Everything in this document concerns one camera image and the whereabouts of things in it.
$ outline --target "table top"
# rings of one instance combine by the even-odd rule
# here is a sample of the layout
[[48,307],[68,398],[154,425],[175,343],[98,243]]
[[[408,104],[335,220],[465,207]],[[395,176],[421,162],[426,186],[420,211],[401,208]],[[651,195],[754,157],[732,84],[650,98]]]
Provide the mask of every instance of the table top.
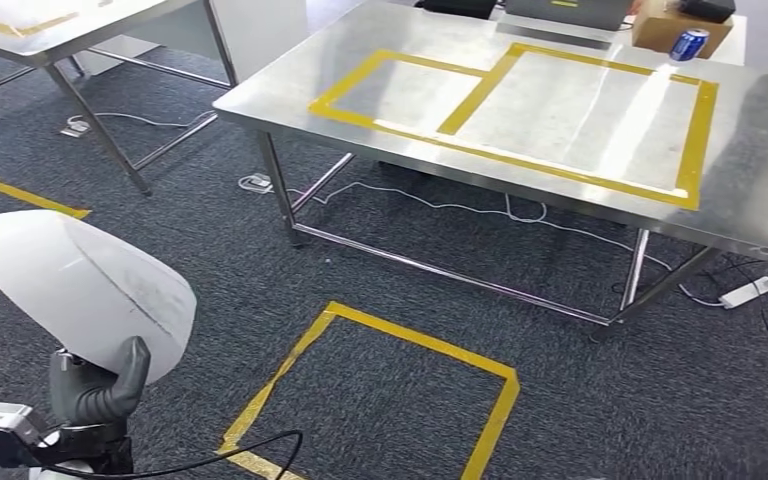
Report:
[[768,258],[768,73],[497,27],[367,2],[214,107],[264,131]]
[[0,57],[41,67],[196,0],[0,0]]

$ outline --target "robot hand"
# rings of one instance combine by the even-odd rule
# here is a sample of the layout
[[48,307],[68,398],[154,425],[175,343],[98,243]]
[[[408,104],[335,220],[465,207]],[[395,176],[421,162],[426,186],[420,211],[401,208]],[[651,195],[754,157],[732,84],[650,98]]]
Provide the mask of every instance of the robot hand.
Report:
[[151,364],[151,352],[142,337],[122,345],[122,373],[93,365],[60,350],[51,356],[51,405],[58,419],[69,426],[115,423],[134,413],[140,402]]

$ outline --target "black cable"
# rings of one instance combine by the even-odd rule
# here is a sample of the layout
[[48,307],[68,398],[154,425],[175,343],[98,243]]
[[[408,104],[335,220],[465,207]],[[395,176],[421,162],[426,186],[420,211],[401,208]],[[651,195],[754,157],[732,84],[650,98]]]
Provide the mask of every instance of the black cable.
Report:
[[755,284],[755,281],[752,280],[752,277],[750,277],[746,272],[743,271],[743,265],[735,263],[734,260],[729,258],[728,255],[725,255],[725,257],[726,257],[726,260],[728,260],[728,262],[731,263],[732,268],[735,268],[738,272],[740,272],[741,275],[746,277],[746,279],[749,280],[749,283],[751,283],[755,287],[755,290],[758,292],[758,298],[760,299],[760,302],[761,302],[760,303],[761,320],[764,321],[764,328],[767,330],[767,335],[768,335],[768,320],[767,320],[766,311],[764,310],[764,297],[761,294],[761,289],[758,288],[758,285]]
[[248,447],[235,448],[234,450],[225,452],[221,455],[216,455],[211,458],[207,458],[205,460],[193,462],[187,465],[181,465],[178,467],[167,468],[166,470],[156,470],[154,472],[105,475],[100,473],[87,473],[80,470],[72,470],[71,468],[63,468],[56,465],[43,467],[43,470],[51,470],[52,472],[62,473],[64,475],[72,475],[73,477],[85,478],[87,480],[134,480],[137,478],[159,477],[161,475],[170,475],[172,473],[183,472],[184,470],[203,467],[207,464],[225,460],[226,458],[233,457],[234,455],[247,452],[257,447],[261,447],[268,443],[272,443],[276,440],[290,436],[296,436],[297,440],[295,446],[293,446],[293,452],[290,454],[290,458],[287,459],[287,463],[284,464],[284,466],[281,468],[281,471],[278,473],[278,476],[275,477],[275,480],[281,480],[281,477],[283,477],[284,474],[287,473],[287,470],[290,469],[290,466],[293,464],[293,462],[296,460],[296,456],[299,454],[299,450],[302,448],[302,440],[304,440],[304,435],[302,434],[301,430],[287,430],[286,432],[281,432],[272,438],[268,438],[262,442],[255,443],[254,445],[249,445]]
[[[768,260],[750,260],[750,261],[741,262],[741,263],[734,263],[734,261],[731,260],[730,258],[728,260],[732,264],[731,266],[725,267],[725,268],[721,268],[719,270],[714,270],[713,272],[703,271],[703,272],[697,273],[696,276],[697,277],[705,277],[708,280],[710,280],[711,283],[716,285],[717,288],[722,289],[723,286],[720,285],[720,282],[718,282],[717,279],[716,279],[717,275],[721,275],[721,274],[723,274],[725,272],[728,272],[730,270],[734,270],[734,269],[740,268],[740,267],[745,267],[747,265],[757,265],[757,264],[760,264],[760,263],[768,263]],[[646,290],[649,289],[650,286],[651,285],[639,284],[637,286],[638,292],[639,291],[646,291]],[[614,284],[611,285],[611,291],[613,293],[618,294],[618,295],[622,295],[624,293],[624,290],[625,290],[625,284],[622,283],[622,282],[617,282],[617,283],[614,283]],[[705,300],[704,298],[699,298],[699,297],[687,295],[683,291],[682,291],[682,294],[684,294],[687,298],[690,298],[691,300],[702,300],[702,301],[708,302],[708,303],[716,303],[716,301]]]

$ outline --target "yellow tape rectangle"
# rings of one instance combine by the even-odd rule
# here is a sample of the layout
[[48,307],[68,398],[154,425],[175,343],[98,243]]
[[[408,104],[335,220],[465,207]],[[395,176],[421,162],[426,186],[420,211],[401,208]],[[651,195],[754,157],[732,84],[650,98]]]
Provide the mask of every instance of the yellow tape rectangle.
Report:
[[[484,157],[489,160],[507,163],[524,168],[530,168],[543,173],[575,180],[614,191],[635,195],[638,197],[676,205],[689,210],[699,208],[699,184],[701,182],[705,154],[714,107],[717,101],[719,85],[712,82],[688,77],[671,75],[670,80],[677,83],[698,87],[696,103],[691,114],[690,125],[685,139],[678,175],[673,190],[664,190],[642,185],[636,182],[607,178],[573,167],[567,167],[553,162],[529,158],[513,152],[494,149],[477,143],[470,143],[456,137],[457,132],[493,92],[496,86],[510,72],[511,68],[526,53],[547,55],[564,60],[584,63],[597,67],[610,68],[636,75],[651,76],[655,73],[650,68],[614,62],[597,57],[589,57],[576,53],[554,50],[536,45],[513,43],[501,59],[490,70],[479,70],[469,67],[438,62],[436,60],[407,55],[391,50],[378,50],[364,60],[357,68],[349,72],[334,86],[329,88],[309,106],[311,113],[330,118],[343,123],[349,123],[370,130],[377,130],[392,135],[398,135],[411,140],[422,141],[433,145],[450,148],[460,152]],[[336,108],[337,100],[351,91],[366,77],[371,75],[385,61],[408,62],[456,73],[480,77],[481,81],[455,108],[436,132],[424,132],[409,127],[375,119],[362,114]]]
[[[495,360],[491,360],[484,356],[478,355],[463,348],[452,345],[448,342],[444,342],[437,338],[428,336],[424,333],[411,330],[409,328],[402,327],[395,323],[382,320],[372,315],[363,313],[353,308],[341,305],[336,302],[330,302],[325,310],[319,314],[314,320],[313,324],[308,330],[302,334],[299,341],[290,351],[290,354],[278,368],[278,371],[272,376],[272,378],[266,383],[266,385],[254,396],[249,404],[243,409],[237,419],[228,428],[223,435],[223,443],[219,448],[218,453],[225,453],[236,448],[237,443],[243,437],[243,435],[252,426],[257,416],[263,410],[269,395],[275,389],[275,384],[281,379],[289,370],[290,367],[295,364],[296,360],[305,352],[305,350],[313,344],[329,325],[336,319],[343,318],[353,322],[357,322],[361,325],[365,325],[369,328],[373,328],[380,332],[392,335],[396,338],[400,338],[410,343],[423,346],[437,353],[450,356],[456,360],[460,360],[468,365],[475,366],[487,372],[493,373],[502,377],[505,380],[502,390],[496,400],[496,404],[490,412],[490,416],[487,419],[487,423],[484,425],[484,429],[475,444],[475,448],[467,461],[466,467],[461,475],[462,480],[480,480],[487,463],[490,460],[490,456],[496,447],[496,442],[502,434],[502,429],[508,420],[508,416],[513,409],[514,402],[519,395],[520,385],[517,379],[516,371],[503,365]],[[277,466],[271,464],[268,461],[256,455],[234,455],[228,459],[229,461],[249,470],[256,474],[263,476],[264,478],[271,479],[277,474]],[[301,477],[294,475],[294,479],[302,480]]]

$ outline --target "black device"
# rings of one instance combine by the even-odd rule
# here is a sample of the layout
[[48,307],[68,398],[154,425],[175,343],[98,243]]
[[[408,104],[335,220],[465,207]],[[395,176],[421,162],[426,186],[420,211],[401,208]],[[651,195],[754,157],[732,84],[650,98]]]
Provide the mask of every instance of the black device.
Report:
[[430,12],[449,13],[487,20],[493,13],[496,0],[421,0],[416,7]]
[[681,0],[678,10],[709,22],[723,23],[734,15],[737,7],[734,0]]

